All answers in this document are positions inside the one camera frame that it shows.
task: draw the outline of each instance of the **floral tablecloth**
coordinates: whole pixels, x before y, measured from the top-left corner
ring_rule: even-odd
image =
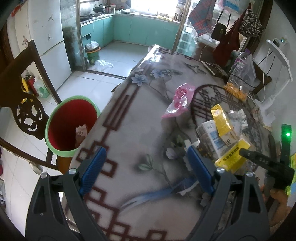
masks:
[[[184,83],[196,87],[190,110],[161,119]],[[111,240],[184,240],[190,233],[209,197],[194,185],[184,140],[197,140],[196,125],[211,119],[213,105],[243,108],[245,134],[266,152],[250,107],[222,86],[200,62],[155,45],[116,89],[71,162],[78,167],[98,146],[107,149],[107,161],[84,199]],[[75,229],[67,206],[65,214]]]

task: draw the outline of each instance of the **hand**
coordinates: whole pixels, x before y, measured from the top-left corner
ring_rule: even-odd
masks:
[[[260,187],[261,192],[264,191],[264,187],[265,185]],[[267,198],[265,197],[264,194],[262,194],[262,196],[263,196],[264,202],[266,202]],[[290,210],[290,207],[287,206],[288,195],[284,190],[271,189],[270,196],[279,202],[278,209],[276,210],[272,219],[269,221],[269,226],[272,227],[278,224],[280,221],[282,221],[286,217],[287,213]]]

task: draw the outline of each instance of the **plaid towel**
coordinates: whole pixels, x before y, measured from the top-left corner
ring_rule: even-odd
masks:
[[[215,0],[200,0],[189,14],[189,21],[196,30],[198,36],[212,30],[213,11]]]

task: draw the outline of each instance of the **metal screw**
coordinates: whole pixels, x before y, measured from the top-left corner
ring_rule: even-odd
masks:
[[[42,174],[40,175],[40,177],[41,177],[42,179],[46,178],[47,176],[48,176],[48,173],[47,173],[47,172],[44,172],[44,173],[42,173]]]
[[[75,174],[77,172],[77,169],[76,168],[71,168],[69,170],[69,174]]]
[[[217,167],[217,172],[219,173],[224,173],[225,172],[225,169],[223,167]]]
[[[247,171],[246,175],[247,175],[247,177],[252,177],[254,174],[252,172],[250,172],[250,171]]]

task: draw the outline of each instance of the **white refrigerator door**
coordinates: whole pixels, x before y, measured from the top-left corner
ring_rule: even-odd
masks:
[[[26,47],[28,47],[28,42],[31,41],[29,25],[28,25],[28,2],[22,5],[21,10],[19,10],[15,18],[15,32],[17,35],[17,42],[22,52]]]
[[[60,0],[29,0],[28,22],[40,56],[64,40]]]
[[[41,60],[50,81],[57,90],[72,73],[64,41],[41,56]]]

